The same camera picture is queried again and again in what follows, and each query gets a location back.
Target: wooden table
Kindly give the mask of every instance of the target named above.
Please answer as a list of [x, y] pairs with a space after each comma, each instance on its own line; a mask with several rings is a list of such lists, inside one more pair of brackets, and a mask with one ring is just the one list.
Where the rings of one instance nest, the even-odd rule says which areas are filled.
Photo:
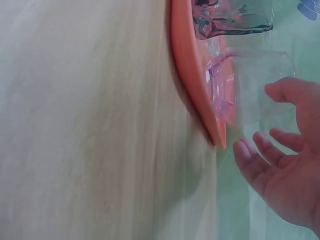
[[0, 2], [0, 239], [214, 239], [169, 26], [165, 0]]

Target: wooden surface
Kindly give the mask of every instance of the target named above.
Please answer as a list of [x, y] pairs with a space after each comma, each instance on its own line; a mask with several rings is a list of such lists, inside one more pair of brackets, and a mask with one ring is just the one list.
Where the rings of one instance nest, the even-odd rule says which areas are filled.
[[214, 239], [216, 155], [177, 89], [169, 10], [0, 1], [1, 240]]

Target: clear plastic cup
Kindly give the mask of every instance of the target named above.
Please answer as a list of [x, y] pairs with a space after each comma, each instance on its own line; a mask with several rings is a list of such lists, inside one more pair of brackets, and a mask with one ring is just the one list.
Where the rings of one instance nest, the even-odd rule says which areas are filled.
[[294, 108], [274, 102], [265, 93], [266, 84], [295, 76], [285, 52], [227, 48], [207, 73], [212, 79], [214, 113], [232, 126], [246, 126]]
[[246, 35], [273, 29], [272, 0], [192, 0], [195, 35]]

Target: hand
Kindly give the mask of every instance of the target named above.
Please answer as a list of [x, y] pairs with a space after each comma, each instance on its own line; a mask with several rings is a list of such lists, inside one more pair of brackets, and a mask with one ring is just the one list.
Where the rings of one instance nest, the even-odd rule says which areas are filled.
[[320, 84], [288, 77], [266, 85], [265, 92], [276, 102], [296, 105], [301, 134], [274, 128], [270, 135], [297, 154], [284, 154], [257, 132], [253, 141], [267, 161], [241, 139], [233, 144], [236, 164], [281, 218], [320, 237]]

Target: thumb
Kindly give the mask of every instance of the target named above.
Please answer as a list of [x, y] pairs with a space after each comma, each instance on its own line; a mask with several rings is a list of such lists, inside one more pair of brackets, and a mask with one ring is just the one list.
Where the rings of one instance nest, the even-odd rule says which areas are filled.
[[297, 104], [300, 96], [315, 82], [304, 81], [295, 77], [285, 77], [265, 85], [265, 93], [275, 102]]

